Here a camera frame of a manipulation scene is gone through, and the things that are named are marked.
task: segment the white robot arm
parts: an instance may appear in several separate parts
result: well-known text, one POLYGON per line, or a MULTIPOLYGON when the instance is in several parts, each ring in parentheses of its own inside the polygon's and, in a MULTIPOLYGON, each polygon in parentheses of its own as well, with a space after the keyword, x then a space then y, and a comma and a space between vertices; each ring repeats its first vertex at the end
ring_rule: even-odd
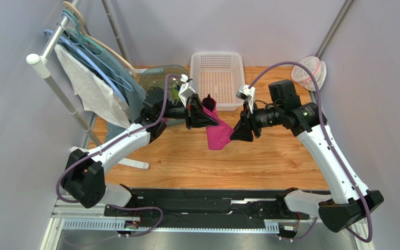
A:
POLYGON ((354 172, 341 153, 323 116, 324 129, 331 140, 330 143, 327 142, 318 117, 317 104, 302 105, 294 83, 290 80, 272 83, 268 88, 272 104, 266 105, 265 108, 257 108, 254 103, 254 87, 250 88, 251 91, 248 91, 248 87, 239 90, 237 97, 246 101, 231 139, 252 142, 254 136, 257 138, 261 136, 262 128, 283 125, 290 129, 311 153, 331 192, 331 195, 319 195, 294 188, 288 189, 277 197, 284 212, 301 212, 320 217, 331 231, 339 232, 366 216, 356 188, 360 190, 362 198, 365 198, 369 210, 376 209, 383 202, 383 196, 379 191, 370 191, 354 172), (344 166, 328 145, 338 152, 344 166), (354 179, 356 186, 352 185, 350 177, 354 179))

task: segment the white towel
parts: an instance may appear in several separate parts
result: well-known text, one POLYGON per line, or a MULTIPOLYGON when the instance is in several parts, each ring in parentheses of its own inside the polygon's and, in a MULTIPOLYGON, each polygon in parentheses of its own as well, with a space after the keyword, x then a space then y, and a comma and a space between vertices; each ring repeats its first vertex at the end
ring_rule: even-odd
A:
POLYGON ((122 128, 131 125, 129 105, 115 95, 112 88, 75 59, 63 46, 55 46, 58 60, 72 83, 75 95, 83 102, 84 110, 122 128))

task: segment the plastic basket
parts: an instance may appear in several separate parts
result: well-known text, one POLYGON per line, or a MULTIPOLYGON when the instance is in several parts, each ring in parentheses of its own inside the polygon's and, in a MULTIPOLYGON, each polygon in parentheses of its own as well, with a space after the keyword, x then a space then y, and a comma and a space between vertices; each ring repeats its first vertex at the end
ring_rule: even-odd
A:
POLYGON ((198 52, 191 57, 191 78, 200 99, 211 95, 218 111, 234 111, 243 104, 236 97, 245 84, 242 57, 234 52, 198 52))

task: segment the gray wall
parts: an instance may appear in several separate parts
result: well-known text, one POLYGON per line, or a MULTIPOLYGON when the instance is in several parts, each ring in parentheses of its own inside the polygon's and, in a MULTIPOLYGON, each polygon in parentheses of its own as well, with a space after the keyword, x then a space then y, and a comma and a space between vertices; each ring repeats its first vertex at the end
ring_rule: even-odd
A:
MULTIPOLYGON (((133 65, 189 65, 201 51, 233 51, 247 66, 314 54, 343 0, 112 0, 133 65)), ((117 48, 100 1, 84 1, 93 35, 117 48)))
POLYGON ((400 1, 385 2, 354 5, 324 56, 322 99, 346 158, 385 198, 376 249, 400 249, 400 1))
MULTIPOLYGON (((25 59, 41 52, 42 30, 55 27, 60 11, 60 1, 0 0, 0 249, 39 249, 55 182, 70 146, 82 142, 78 124, 25 59)), ((52 56, 53 75, 80 104, 58 65, 52 56)))

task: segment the wooden table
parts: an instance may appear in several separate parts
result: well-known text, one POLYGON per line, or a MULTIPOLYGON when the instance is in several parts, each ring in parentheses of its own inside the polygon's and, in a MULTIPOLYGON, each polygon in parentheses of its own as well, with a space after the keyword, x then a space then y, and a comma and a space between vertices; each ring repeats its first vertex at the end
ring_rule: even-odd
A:
MULTIPOLYGON (((246 84, 265 68, 245 67, 246 84)), ((268 84, 290 79, 290 73, 290 67, 280 67, 265 74, 255 85, 256 99, 271 102, 268 84)), ((302 104, 310 102, 306 89, 296 85, 296 90, 302 104)), ((241 110, 222 111, 219 117, 234 127, 241 110)), ((103 119, 97 118, 94 132, 104 141, 103 119)), ((143 171, 117 165, 106 176, 107 182, 135 188, 328 189, 309 152, 282 126, 264 128, 254 142, 232 141, 221 151, 210 151, 205 128, 188 130, 182 124, 167 128, 128 158, 148 162, 150 167, 143 171)))

